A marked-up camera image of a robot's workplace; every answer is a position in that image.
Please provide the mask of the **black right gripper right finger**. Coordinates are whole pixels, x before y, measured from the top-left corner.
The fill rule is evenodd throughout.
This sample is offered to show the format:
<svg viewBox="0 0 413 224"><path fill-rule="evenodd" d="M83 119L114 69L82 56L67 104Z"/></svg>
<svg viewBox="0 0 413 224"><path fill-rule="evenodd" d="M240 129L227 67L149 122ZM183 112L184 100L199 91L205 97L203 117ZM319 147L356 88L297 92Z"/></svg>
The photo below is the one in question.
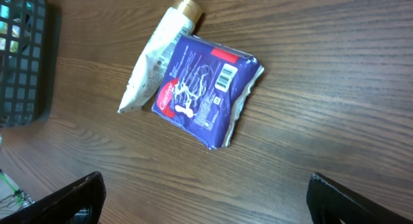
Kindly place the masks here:
<svg viewBox="0 0 413 224"><path fill-rule="evenodd" d="M311 175L308 182L306 201L312 222L317 224L412 224L412 220L317 172Z"/></svg>

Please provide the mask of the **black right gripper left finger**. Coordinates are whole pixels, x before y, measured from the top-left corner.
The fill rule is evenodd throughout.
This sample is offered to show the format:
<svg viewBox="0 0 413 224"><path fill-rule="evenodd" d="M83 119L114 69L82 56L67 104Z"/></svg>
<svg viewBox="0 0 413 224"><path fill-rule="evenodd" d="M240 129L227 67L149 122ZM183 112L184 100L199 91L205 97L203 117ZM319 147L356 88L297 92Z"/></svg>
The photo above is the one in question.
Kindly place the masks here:
<svg viewBox="0 0 413 224"><path fill-rule="evenodd" d="M95 171L3 218L1 224L97 224L105 198L103 176Z"/></svg>

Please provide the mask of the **white tube gold cap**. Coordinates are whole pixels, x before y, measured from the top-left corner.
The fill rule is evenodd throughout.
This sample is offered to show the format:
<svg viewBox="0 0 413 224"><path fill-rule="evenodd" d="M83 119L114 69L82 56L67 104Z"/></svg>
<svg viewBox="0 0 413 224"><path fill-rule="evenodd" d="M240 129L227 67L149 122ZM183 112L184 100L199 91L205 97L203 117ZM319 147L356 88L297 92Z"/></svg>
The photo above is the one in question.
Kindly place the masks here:
<svg viewBox="0 0 413 224"><path fill-rule="evenodd" d="M192 34L202 14L203 9L193 0L174 1L135 63L119 114L138 110L151 99L161 85L177 42Z"/></svg>

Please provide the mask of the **purple Carefree pad pack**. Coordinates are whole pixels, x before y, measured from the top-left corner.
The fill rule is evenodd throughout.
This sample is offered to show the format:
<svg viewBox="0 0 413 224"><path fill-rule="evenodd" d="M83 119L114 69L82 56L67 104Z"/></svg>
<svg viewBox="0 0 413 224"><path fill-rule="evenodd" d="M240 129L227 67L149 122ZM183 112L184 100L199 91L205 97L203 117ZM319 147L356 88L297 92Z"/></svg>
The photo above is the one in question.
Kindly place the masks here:
<svg viewBox="0 0 413 224"><path fill-rule="evenodd" d="M226 148L264 70L251 54L197 36L181 37L152 111L209 149Z"/></svg>

